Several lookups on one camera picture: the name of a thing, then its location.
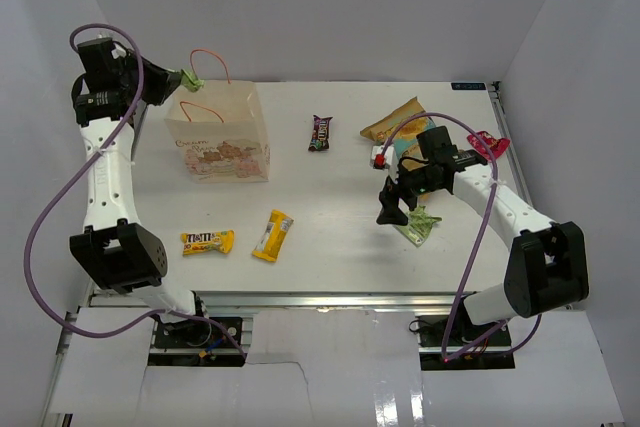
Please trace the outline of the green snack packet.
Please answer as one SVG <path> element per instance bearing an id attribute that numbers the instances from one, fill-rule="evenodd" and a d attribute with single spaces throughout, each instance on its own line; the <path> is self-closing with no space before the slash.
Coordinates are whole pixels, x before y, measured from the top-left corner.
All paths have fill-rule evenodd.
<path id="1" fill-rule="evenodd" d="M 205 81 L 200 79 L 193 71 L 181 70 L 181 85 L 189 92 L 198 92 L 205 86 Z"/>
<path id="2" fill-rule="evenodd" d="M 424 205 L 417 206 L 413 211 L 407 211 L 406 215 L 408 224 L 396 225 L 395 229 L 416 247 L 422 246 L 429 238 L 432 229 L 443 220 L 442 217 L 430 215 Z"/>

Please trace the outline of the yellow snack packet barcode side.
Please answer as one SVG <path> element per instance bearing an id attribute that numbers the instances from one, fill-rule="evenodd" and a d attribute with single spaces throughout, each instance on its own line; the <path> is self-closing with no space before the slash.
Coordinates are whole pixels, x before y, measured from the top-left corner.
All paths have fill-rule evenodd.
<path id="1" fill-rule="evenodd" d="M 268 262 L 276 262 L 288 231 L 294 220 L 279 210 L 272 210 L 263 236 L 252 255 Z"/>

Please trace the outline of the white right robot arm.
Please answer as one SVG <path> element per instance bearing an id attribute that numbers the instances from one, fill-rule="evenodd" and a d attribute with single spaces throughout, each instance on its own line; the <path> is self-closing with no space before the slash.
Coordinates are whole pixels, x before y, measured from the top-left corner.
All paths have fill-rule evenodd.
<path id="1" fill-rule="evenodd" d="M 405 167 L 392 147 L 376 146 L 371 165 L 388 171 L 379 194 L 380 225 L 406 226 L 407 213 L 419 196 L 445 190 L 486 215 L 491 229 L 509 249 L 502 283 L 466 296 L 462 314 L 451 321 L 453 337 L 472 346 L 484 338 L 488 324 L 513 317 L 529 318 L 584 300 L 589 276 L 583 231 L 573 222 L 558 223 L 531 207 L 493 176 L 480 153 L 454 145 L 446 127 L 417 137 L 422 153 L 417 168 Z"/>

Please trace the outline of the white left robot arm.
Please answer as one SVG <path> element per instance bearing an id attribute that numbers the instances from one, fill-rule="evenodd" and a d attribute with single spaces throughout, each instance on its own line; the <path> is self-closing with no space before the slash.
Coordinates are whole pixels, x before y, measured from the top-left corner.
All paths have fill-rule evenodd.
<path id="1" fill-rule="evenodd" d="M 137 59 L 110 37 L 79 44 L 78 54 L 85 71 L 72 102 L 91 165 L 83 231 L 71 237 L 71 253 L 98 287 L 139 298 L 188 345 L 202 345 L 211 321 L 193 291 L 167 279 L 166 250 L 141 224 L 132 181 L 146 110 L 162 104 L 181 75 Z"/>

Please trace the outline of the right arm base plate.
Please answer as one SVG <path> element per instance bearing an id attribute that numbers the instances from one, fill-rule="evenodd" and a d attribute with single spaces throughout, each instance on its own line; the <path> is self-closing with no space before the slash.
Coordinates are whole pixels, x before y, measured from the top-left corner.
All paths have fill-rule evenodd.
<path id="1" fill-rule="evenodd" d="M 447 316 L 443 315 L 423 315 L 418 316 L 408 324 L 408 330 L 418 336 L 419 345 L 422 348 L 431 349 L 438 353 L 441 349 L 444 331 L 447 324 Z M 452 327 L 447 352 L 454 352 L 467 344 L 472 343 L 477 337 L 483 334 L 488 326 L 460 327 L 455 324 Z M 511 347 L 511 336 L 507 327 L 503 327 L 495 332 L 491 337 L 483 340 L 481 344 L 472 347 L 472 354 L 479 354 L 488 350 L 508 350 Z"/>

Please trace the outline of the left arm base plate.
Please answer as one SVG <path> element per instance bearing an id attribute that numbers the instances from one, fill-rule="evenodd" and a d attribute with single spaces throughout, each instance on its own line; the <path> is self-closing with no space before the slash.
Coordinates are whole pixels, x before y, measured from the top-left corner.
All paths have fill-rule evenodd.
<path id="1" fill-rule="evenodd" d="M 241 344 L 243 333 L 243 320 L 241 317 L 212 317 L 212 320 L 222 325 Z M 215 351 L 220 349 L 236 348 L 227 336 L 216 326 L 209 323 L 197 322 L 195 327 L 190 327 L 178 333 L 168 332 L 164 327 L 157 327 L 154 331 L 152 346 L 156 349 L 199 349 Z"/>

